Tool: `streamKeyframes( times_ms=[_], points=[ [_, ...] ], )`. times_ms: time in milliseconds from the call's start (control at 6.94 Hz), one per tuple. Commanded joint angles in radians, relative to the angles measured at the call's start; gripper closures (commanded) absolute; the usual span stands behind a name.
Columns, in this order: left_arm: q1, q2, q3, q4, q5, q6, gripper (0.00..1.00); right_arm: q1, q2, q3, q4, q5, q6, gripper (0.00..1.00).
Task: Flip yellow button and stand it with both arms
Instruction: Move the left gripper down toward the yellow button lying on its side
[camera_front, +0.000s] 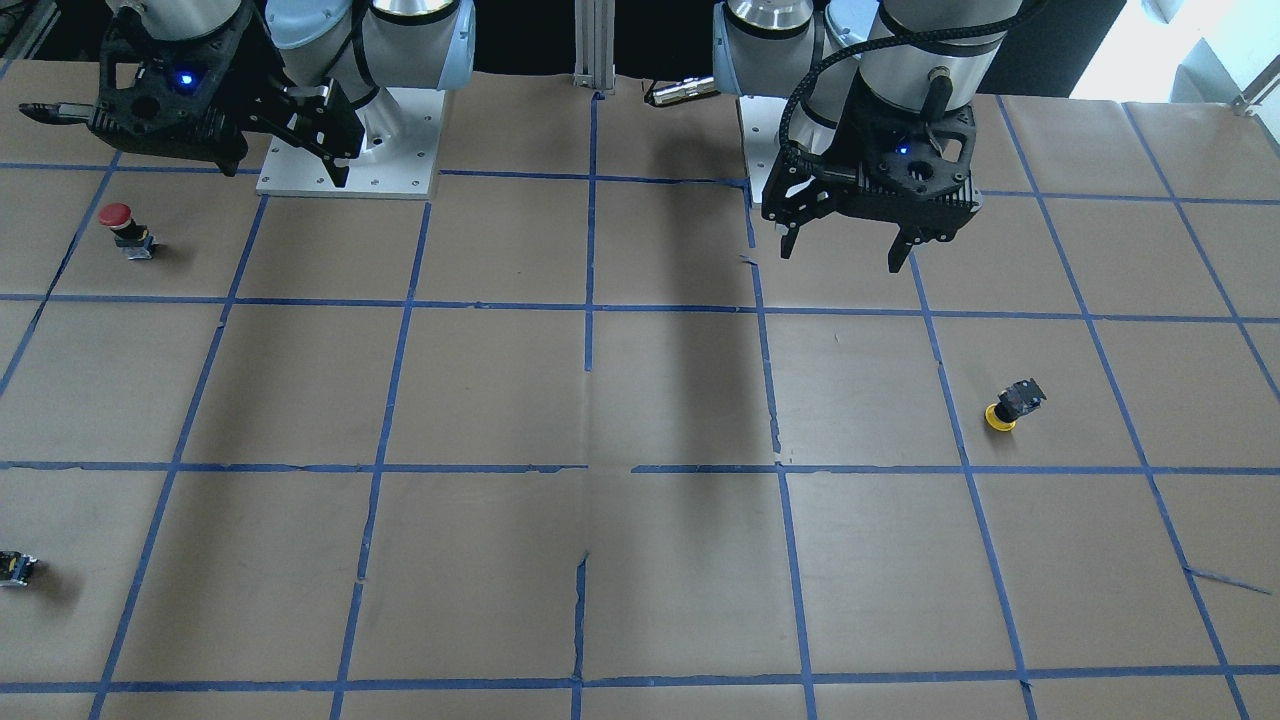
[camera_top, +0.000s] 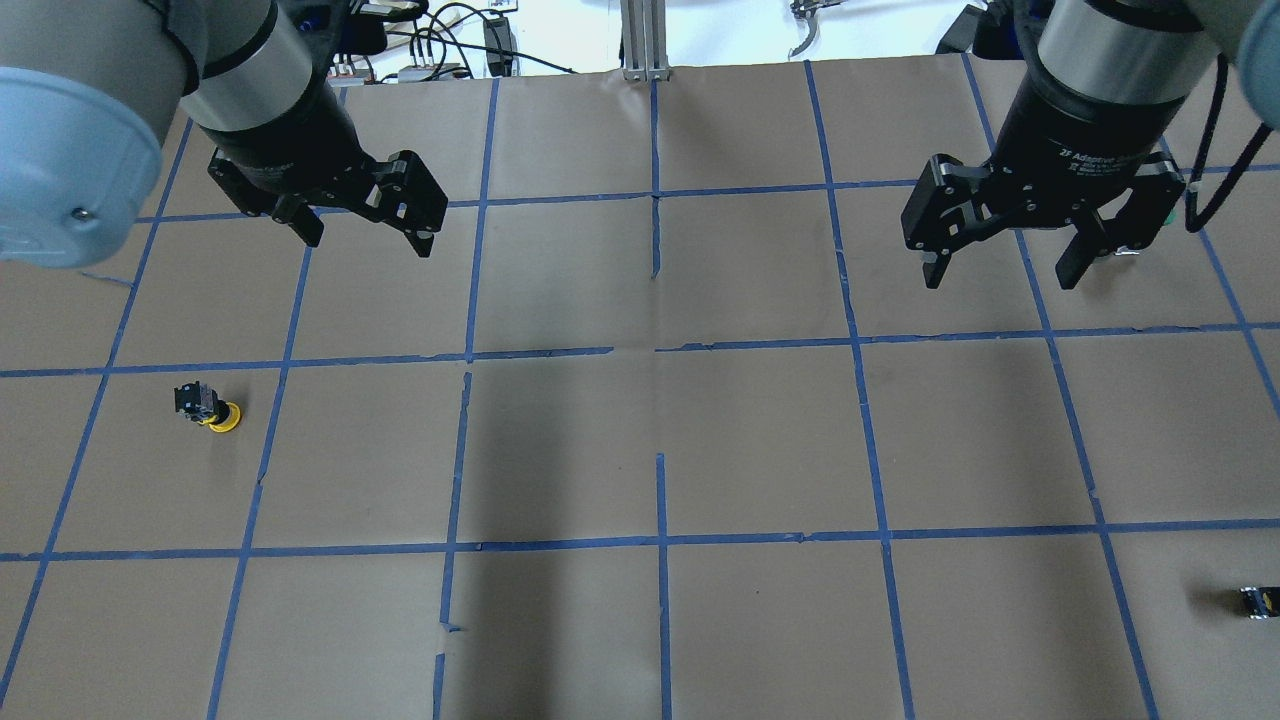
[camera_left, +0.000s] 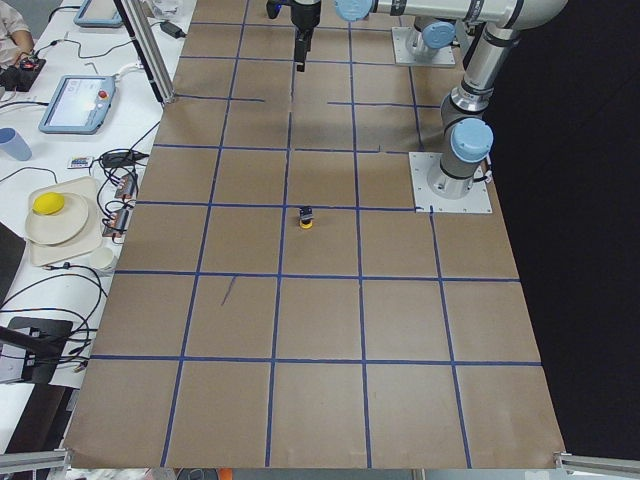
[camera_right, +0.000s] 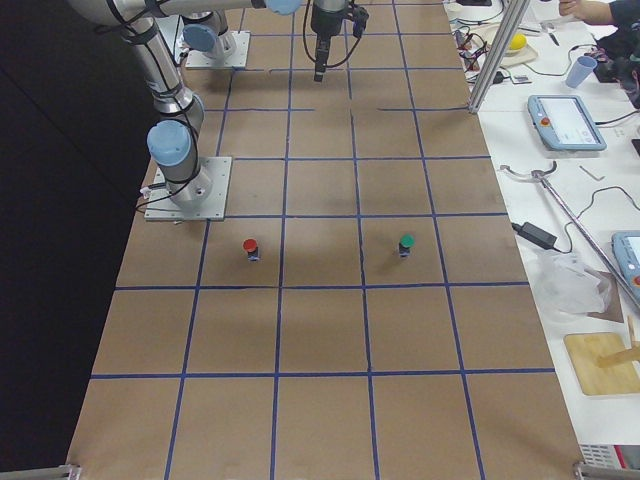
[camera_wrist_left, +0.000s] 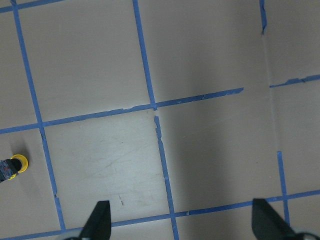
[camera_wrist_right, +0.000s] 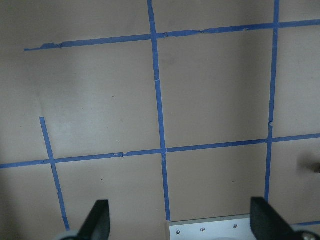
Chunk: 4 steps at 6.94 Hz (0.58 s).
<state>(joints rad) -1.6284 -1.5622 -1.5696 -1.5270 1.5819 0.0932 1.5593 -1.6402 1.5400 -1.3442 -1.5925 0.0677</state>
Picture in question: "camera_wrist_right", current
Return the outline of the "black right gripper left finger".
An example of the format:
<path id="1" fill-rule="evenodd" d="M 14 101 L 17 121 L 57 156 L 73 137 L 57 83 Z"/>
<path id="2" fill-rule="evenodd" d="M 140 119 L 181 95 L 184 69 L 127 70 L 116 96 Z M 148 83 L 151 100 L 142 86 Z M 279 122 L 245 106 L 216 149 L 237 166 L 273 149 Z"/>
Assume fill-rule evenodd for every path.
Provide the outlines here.
<path id="1" fill-rule="evenodd" d="M 111 232 L 109 200 L 97 200 L 82 227 L 77 240 L 108 240 Z"/>

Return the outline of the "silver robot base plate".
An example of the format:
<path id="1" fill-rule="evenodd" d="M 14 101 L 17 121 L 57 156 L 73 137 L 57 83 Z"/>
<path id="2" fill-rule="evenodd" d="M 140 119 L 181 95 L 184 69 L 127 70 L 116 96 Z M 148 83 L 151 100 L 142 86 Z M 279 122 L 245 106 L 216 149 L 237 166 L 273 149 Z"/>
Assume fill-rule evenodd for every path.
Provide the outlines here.
<path id="1" fill-rule="evenodd" d="M 173 221 L 168 224 L 171 240 L 254 240 L 248 214 Z"/>

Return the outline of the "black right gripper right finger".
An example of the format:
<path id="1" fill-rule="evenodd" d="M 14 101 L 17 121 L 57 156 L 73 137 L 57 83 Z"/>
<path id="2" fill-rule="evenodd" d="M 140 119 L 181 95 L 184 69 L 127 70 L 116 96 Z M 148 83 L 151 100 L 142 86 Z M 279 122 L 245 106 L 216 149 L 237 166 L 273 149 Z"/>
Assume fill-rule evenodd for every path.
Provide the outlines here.
<path id="1" fill-rule="evenodd" d="M 294 231 L 263 197 L 250 200 L 250 228 L 257 240 L 302 239 L 302 234 Z"/>

